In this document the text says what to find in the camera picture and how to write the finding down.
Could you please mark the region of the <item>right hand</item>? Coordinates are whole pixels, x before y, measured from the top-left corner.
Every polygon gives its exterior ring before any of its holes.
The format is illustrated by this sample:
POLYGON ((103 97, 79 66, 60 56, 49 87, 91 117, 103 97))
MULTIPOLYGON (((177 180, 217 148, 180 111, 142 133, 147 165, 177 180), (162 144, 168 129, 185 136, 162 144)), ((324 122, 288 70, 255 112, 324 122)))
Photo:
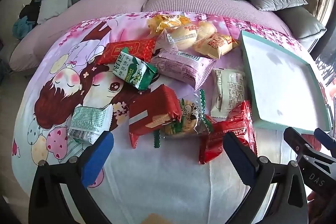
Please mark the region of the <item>right hand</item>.
POLYGON ((316 192, 307 196, 309 224, 336 224, 336 196, 324 199, 316 192))

